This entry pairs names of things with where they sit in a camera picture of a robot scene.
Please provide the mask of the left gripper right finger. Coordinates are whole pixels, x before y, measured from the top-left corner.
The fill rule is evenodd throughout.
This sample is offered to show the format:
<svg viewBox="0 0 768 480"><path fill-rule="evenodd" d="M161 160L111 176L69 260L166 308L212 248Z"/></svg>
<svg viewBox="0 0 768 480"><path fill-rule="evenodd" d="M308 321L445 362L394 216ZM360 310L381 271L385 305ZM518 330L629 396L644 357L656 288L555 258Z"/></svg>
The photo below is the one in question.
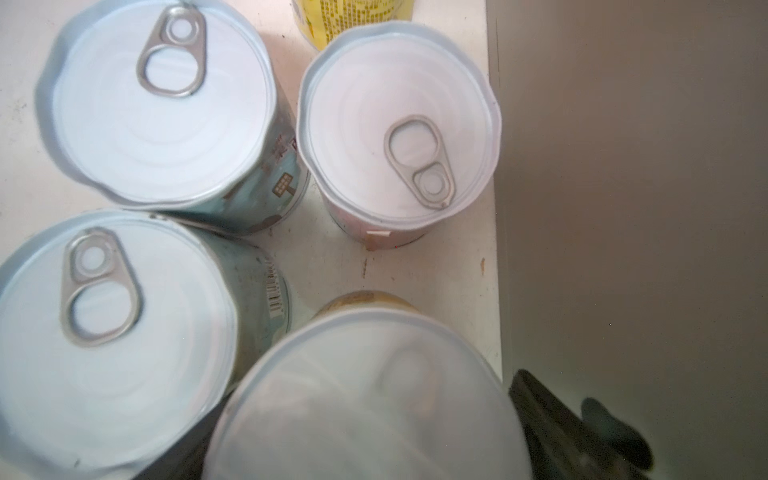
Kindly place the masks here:
<svg viewBox="0 0 768 480"><path fill-rule="evenodd" d="M642 435L588 397L575 414L532 373L518 370L509 397L536 479L646 479L653 453Z"/></svg>

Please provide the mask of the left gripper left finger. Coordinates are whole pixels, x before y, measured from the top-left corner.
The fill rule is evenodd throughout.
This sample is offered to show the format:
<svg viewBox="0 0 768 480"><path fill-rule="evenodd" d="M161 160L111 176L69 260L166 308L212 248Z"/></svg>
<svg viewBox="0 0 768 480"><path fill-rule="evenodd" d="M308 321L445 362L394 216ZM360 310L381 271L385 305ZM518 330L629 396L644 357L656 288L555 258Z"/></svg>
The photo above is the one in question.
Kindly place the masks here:
<svg viewBox="0 0 768 480"><path fill-rule="evenodd" d="M187 480L200 479L206 451L216 424L233 391L184 434L168 451L144 468L135 480Z"/></svg>

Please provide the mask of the orange label can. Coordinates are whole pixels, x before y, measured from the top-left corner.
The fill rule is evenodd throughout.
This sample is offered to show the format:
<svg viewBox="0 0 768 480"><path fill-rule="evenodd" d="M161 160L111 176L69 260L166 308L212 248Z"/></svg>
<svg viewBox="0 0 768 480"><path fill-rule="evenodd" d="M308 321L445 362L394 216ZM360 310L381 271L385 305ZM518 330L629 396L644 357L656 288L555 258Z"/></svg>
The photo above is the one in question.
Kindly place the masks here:
<svg viewBox="0 0 768 480"><path fill-rule="evenodd" d="M381 291L326 304L224 408L206 479L529 479L521 421L461 335Z"/></svg>

